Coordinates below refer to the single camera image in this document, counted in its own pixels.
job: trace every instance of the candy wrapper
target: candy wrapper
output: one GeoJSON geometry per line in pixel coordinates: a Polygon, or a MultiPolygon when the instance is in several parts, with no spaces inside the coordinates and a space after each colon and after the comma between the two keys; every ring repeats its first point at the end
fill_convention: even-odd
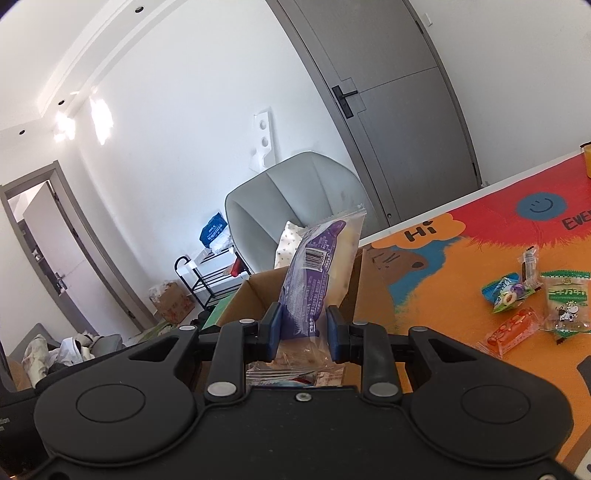
{"type": "Polygon", "coordinates": [[[540,272],[538,270],[538,255],[540,247],[532,245],[529,247],[519,262],[521,263],[521,278],[523,279],[523,285],[527,288],[531,288],[534,291],[538,291],[544,285],[540,280],[540,272]]]}
{"type": "Polygon", "coordinates": [[[554,270],[541,274],[546,287],[546,317],[543,330],[566,338],[591,332],[589,319],[589,272],[554,270]]]}
{"type": "Polygon", "coordinates": [[[509,350],[529,338],[539,328],[540,317],[535,310],[521,309],[497,330],[486,335],[483,342],[476,344],[476,348],[488,355],[503,358],[509,350]]]}
{"type": "Polygon", "coordinates": [[[492,313],[514,309],[532,293],[535,293],[535,290],[520,283],[519,275],[515,272],[482,288],[484,298],[494,305],[492,313]]]}

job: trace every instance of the cushion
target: cushion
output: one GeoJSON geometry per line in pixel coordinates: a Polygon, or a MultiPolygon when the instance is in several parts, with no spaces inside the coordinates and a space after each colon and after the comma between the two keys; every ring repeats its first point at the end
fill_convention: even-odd
{"type": "Polygon", "coordinates": [[[281,234],[279,245],[275,253],[275,268],[287,267],[296,254],[296,250],[301,242],[301,231],[303,227],[297,226],[290,221],[285,224],[285,229],[281,234]]]}
{"type": "Polygon", "coordinates": [[[106,355],[107,353],[116,352],[122,348],[123,339],[121,338],[121,335],[115,334],[99,338],[90,348],[90,353],[92,353],[96,358],[106,355]]]}

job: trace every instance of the doorway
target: doorway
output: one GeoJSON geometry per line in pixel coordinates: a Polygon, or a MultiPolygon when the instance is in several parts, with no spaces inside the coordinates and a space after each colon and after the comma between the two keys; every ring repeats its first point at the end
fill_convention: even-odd
{"type": "Polygon", "coordinates": [[[267,0],[322,97],[383,225],[480,188],[441,60],[406,0],[267,0]]]}
{"type": "Polygon", "coordinates": [[[0,196],[33,269],[78,332],[125,340],[155,325],[90,228],[57,161],[0,187],[0,196]]]}

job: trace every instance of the door handle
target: door handle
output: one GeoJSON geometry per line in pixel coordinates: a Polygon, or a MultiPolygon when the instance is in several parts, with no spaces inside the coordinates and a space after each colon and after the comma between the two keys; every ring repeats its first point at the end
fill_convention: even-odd
{"type": "Polygon", "coordinates": [[[345,114],[345,118],[351,118],[353,116],[353,112],[349,106],[349,103],[347,102],[347,97],[357,95],[359,92],[357,90],[353,90],[352,92],[343,93],[343,90],[340,89],[339,85],[332,87],[332,91],[335,94],[336,101],[339,103],[341,110],[345,114]]]}
{"type": "Polygon", "coordinates": [[[64,282],[64,276],[60,275],[58,272],[55,272],[57,284],[66,291],[68,289],[66,283],[64,282]]]}

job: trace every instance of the snack package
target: snack package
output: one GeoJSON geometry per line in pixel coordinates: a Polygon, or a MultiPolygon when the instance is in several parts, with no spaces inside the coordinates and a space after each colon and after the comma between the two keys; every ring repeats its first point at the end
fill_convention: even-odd
{"type": "Polygon", "coordinates": [[[509,350],[529,338],[540,328],[540,318],[534,309],[521,309],[497,330],[486,335],[483,342],[476,344],[481,352],[503,358],[509,350]]]}
{"type": "Polygon", "coordinates": [[[310,371],[270,369],[266,364],[260,368],[255,362],[246,370],[246,384],[273,387],[340,387],[345,369],[339,365],[334,371],[310,371]]]}
{"type": "Polygon", "coordinates": [[[531,288],[534,291],[538,291],[544,285],[540,280],[540,272],[538,270],[538,254],[540,247],[532,245],[529,247],[519,262],[521,263],[521,278],[523,279],[523,285],[527,288],[531,288]]]}
{"type": "Polygon", "coordinates": [[[302,232],[279,297],[283,313],[276,365],[315,369],[333,365],[324,310],[340,305],[349,289],[365,215],[364,208],[341,213],[302,232]]]}
{"type": "Polygon", "coordinates": [[[482,288],[484,298],[494,305],[492,313],[514,309],[521,305],[522,300],[525,300],[532,293],[535,293],[535,290],[519,283],[519,275],[515,272],[482,288]]]}
{"type": "Polygon", "coordinates": [[[589,272],[554,270],[541,274],[546,287],[544,330],[565,338],[591,332],[589,319],[589,272]]]}

